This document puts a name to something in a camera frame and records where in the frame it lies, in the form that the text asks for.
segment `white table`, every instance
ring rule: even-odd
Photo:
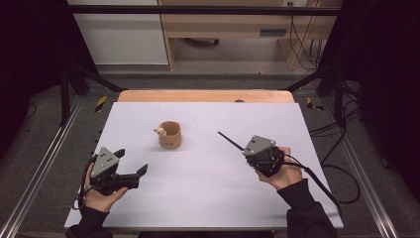
[[[182,144],[161,148],[154,128],[173,120]],[[103,130],[101,147],[126,149],[117,172],[148,173],[112,208],[105,226],[136,230],[275,230],[286,227],[289,206],[260,182],[240,151],[221,131],[246,146],[253,135],[292,148],[292,155],[326,185],[313,144],[296,103],[117,102]],[[337,228],[343,223],[334,203],[309,178],[310,190]],[[69,212],[65,227],[78,223]]]

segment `person's arm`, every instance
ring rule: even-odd
[[[286,162],[293,162],[289,148],[280,148]],[[309,191],[308,179],[303,179],[298,167],[283,165],[280,171],[270,178],[257,171],[261,181],[275,187],[277,193],[290,205],[287,211],[287,234],[289,238],[337,237],[337,231],[325,213],[321,203],[315,201]]]
[[[87,171],[85,184],[90,184],[90,174],[93,164]],[[123,187],[114,194],[102,195],[95,189],[86,192],[84,207],[81,208],[81,219],[79,224],[69,227],[65,236],[67,238],[112,238],[112,232],[103,228],[103,222],[108,216],[112,205],[127,192]]]

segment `black curtain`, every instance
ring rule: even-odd
[[[24,120],[30,98],[59,85],[65,65],[76,62],[97,73],[73,15],[46,10],[49,4],[67,2],[0,1],[0,158]]]
[[[345,3],[350,7],[361,4],[349,0]],[[361,107],[384,160],[400,171],[420,201],[419,14],[418,0],[377,0],[341,59],[341,70],[345,80],[361,85]],[[352,18],[338,19],[321,66],[333,58],[356,22]],[[323,78],[320,87],[331,90],[334,76]]]

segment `sleeve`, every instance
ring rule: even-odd
[[[289,238],[337,237],[337,230],[309,191],[308,179],[294,183],[277,193],[290,205],[287,211],[287,234]]]
[[[67,238],[113,238],[112,232],[102,227],[109,212],[102,212],[84,207],[78,225],[69,227],[65,232]]]

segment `white cabinet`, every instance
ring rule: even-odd
[[[156,5],[156,0],[68,0],[70,5]],[[160,16],[75,14],[96,64],[168,64]]]

